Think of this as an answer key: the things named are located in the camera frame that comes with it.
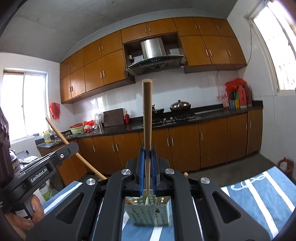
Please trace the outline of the red white bag on counter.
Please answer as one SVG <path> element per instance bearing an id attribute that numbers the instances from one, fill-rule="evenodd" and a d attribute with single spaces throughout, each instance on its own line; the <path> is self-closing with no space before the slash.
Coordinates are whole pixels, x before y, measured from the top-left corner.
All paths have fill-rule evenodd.
<path id="1" fill-rule="evenodd" d="M 94 124 L 95 124 L 94 120 L 83 121 L 84 131 L 85 132 L 91 131 L 93 129 Z"/>

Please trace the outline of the red condiment bottles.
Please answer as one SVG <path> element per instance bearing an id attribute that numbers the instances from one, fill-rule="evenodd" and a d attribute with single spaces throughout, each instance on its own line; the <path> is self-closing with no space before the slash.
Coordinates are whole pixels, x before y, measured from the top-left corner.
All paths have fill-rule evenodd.
<path id="1" fill-rule="evenodd" d="M 240 108 L 252 107 L 252 93 L 251 89 L 247 85 L 239 85 L 237 92 L 239 94 Z"/>

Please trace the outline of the window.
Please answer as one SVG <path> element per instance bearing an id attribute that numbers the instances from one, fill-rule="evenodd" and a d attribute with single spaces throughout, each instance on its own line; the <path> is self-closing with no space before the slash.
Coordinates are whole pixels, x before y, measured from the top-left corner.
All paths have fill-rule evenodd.
<path id="1" fill-rule="evenodd" d="M 295 19 L 280 1 L 259 1 L 245 18 L 255 26 L 276 75 L 276 91 L 295 91 Z"/>
<path id="2" fill-rule="evenodd" d="M 12 143 L 47 131 L 47 74 L 4 71 L 1 79 L 1 109 L 9 124 Z"/>

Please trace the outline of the left window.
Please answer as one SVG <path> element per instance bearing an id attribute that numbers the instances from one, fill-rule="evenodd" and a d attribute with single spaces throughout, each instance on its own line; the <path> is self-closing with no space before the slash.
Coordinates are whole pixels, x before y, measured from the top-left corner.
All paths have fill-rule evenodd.
<path id="1" fill-rule="evenodd" d="M 9 124 L 12 143 L 47 131 L 47 74 L 4 71 L 1 79 L 1 109 Z"/>

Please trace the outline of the upper wooden wall cabinets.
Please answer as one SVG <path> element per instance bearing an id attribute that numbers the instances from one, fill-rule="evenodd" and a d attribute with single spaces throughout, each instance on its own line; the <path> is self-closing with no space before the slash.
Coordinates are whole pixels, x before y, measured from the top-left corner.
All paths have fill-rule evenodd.
<path id="1" fill-rule="evenodd" d="M 60 64 L 62 103 L 135 82 L 137 75 L 183 67 L 186 73 L 247 65 L 229 22 L 166 18 L 133 25 L 84 46 Z"/>

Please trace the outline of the right window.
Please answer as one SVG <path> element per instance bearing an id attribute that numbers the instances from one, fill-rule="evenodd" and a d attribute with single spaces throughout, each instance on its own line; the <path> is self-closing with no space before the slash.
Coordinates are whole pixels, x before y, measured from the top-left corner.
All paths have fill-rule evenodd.
<path id="1" fill-rule="evenodd" d="M 276 75 L 276 91 L 295 91 L 295 19 L 280 1 L 259 1 L 245 18 L 255 26 Z"/>

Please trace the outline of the red bottle on counter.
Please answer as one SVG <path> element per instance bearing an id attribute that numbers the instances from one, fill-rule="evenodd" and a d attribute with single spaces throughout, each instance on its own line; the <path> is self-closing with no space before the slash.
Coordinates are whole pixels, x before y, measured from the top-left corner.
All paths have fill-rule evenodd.
<path id="1" fill-rule="evenodd" d="M 130 123 L 130 115 L 127 111 L 125 111 L 124 120 L 127 125 Z"/>

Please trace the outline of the red bag over condiments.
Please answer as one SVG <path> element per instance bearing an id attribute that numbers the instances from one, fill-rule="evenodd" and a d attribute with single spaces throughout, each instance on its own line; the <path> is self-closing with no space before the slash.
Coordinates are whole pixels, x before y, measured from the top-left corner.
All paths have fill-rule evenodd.
<path id="1" fill-rule="evenodd" d="M 247 82 L 242 78 L 236 78 L 232 81 L 228 81 L 225 83 L 225 91 L 227 93 L 234 92 L 238 89 L 239 86 L 245 86 Z"/>

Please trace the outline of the blue white striped tablecloth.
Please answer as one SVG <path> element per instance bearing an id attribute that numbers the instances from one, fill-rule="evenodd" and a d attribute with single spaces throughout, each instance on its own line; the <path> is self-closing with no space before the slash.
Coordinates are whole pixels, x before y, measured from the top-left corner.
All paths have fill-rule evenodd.
<path id="1" fill-rule="evenodd" d="M 85 182 L 91 185 L 97 181 L 90 178 Z M 83 183 L 71 184 L 66 193 L 46 208 L 46 214 Z M 269 240 L 295 240 L 295 185 L 278 168 L 273 167 L 253 178 L 220 189 L 266 229 Z M 154 192 L 150 186 L 149 196 L 151 194 L 154 195 Z M 141 196 L 147 196 L 145 170 Z M 133 204 L 129 198 L 141 196 L 126 196 L 125 203 Z M 172 209 L 170 226 L 147 227 L 133 225 L 124 208 L 121 240 L 175 240 Z"/>

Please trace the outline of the green perforated utensil holder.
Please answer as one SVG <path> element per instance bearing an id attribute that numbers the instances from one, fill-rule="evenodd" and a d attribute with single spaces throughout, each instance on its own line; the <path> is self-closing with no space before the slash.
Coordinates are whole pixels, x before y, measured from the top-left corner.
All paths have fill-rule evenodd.
<path id="1" fill-rule="evenodd" d="M 170 196 L 155 195 L 130 197 L 125 203 L 125 212 L 135 226 L 166 227 L 171 224 Z"/>

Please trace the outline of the lidded dark wok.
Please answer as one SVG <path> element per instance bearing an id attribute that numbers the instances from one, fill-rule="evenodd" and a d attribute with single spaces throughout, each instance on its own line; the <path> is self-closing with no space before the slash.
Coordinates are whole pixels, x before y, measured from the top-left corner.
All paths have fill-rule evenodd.
<path id="1" fill-rule="evenodd" d="M 178 100 L 170 105 L 170 111 L 176 114 L 188 113 L 191 109 L 191 104 L 187 101 Z"/>

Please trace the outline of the yellow dish soap bottle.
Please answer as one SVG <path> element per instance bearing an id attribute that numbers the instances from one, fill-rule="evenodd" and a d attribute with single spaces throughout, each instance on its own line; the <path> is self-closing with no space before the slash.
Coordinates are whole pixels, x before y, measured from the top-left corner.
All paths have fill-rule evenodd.
<path id="1" fill-rule="evenodd" d="M 51 133 L 49 130 L 46 130 L 45 132 L 43 132 L 43 139 L 45 143 L 51 142 Z"/>

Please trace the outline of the gas stove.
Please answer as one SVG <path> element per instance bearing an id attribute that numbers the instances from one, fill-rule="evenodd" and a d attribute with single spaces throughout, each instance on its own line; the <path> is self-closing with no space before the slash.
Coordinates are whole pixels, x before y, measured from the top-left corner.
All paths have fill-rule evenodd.
<path id="1" fill-rule="evenodd" d="M 195 118 L 196 116 L 194 114 L 170 116 L 167 118 L 163 116 L 159 116 L 159 117 L 152 118 L 152 127 L 174 124 L 179 121 L 189 121 Z"/>

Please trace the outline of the steel range hood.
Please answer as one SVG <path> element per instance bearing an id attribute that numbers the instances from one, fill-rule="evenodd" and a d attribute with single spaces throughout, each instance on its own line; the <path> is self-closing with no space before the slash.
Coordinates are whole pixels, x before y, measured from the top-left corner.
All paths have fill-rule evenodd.
<path id="1" fill-rule="evenodd" d="M 126 71 L 133 75 L 179 68 L 187 60 L 177 34 L 168 34 L 124 45 Z"/>

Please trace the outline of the dark wooden cutting board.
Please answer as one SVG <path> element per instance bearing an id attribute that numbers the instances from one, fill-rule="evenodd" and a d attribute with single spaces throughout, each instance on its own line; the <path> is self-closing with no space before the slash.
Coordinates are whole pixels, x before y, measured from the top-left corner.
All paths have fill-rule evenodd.
<path id="1" fill-rule="evenodd" d="M 125 124 L 122 108 L 105 111 L 103 114 L 104 114 L 104 126 L 106 128 Z"/>

